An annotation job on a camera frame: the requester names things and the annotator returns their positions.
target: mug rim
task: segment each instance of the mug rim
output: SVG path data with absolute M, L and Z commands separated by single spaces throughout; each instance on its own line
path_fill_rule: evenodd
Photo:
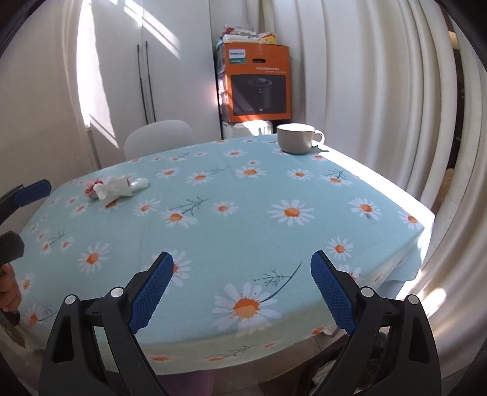
M 301 128 L 307 128 L 306 130 L 301 130 L 301 131 L 297 131 L 297 126 L 300 126 Z M 278 125 L 277 126 L 277 129 L 281 129 L 282 131 L 286 131 L 286 132 L 314 132 L 316 129 L 314 128 L 314 126 L 312 125 L 308 125 L 308 124 L 301 124 L 301 123 L 298 123 L 298 122 L 294 122 L 294 123 L 290 123 L 290 124 L 281 124 L 281 125 Z

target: beige wall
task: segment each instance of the beige wall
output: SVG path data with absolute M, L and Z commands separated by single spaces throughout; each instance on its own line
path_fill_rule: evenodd
M 75 81 L 79 3 L 47 0 L 0 58 L 0 194 L 42 178 L 56 188 L 94 170 L 66 71 Z M 20 231 L 39 205 L 18 210 L 0 232 Z

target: philips logo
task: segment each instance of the philips logo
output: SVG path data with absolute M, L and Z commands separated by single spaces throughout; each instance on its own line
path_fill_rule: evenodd
M 245 58 L 245 50 L 229 49 L 228 50 L 228 57 L 230 59 L 242 59 L 242 58 Z

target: mug handle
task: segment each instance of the mug handle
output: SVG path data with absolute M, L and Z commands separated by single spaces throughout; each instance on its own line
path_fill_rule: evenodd
M 324 144 L 325 143 L 325 134 L 321 131 L 317 131 L 315 129 L 315 134 L 321 135 L 321 140 L 319 141 L 319 144 Z

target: air fryer picture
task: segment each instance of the air fryer picture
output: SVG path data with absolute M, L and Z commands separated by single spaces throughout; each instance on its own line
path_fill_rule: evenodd
M 255 74 L 231 76 L 233 114 L 286 113 L 286 77 Z

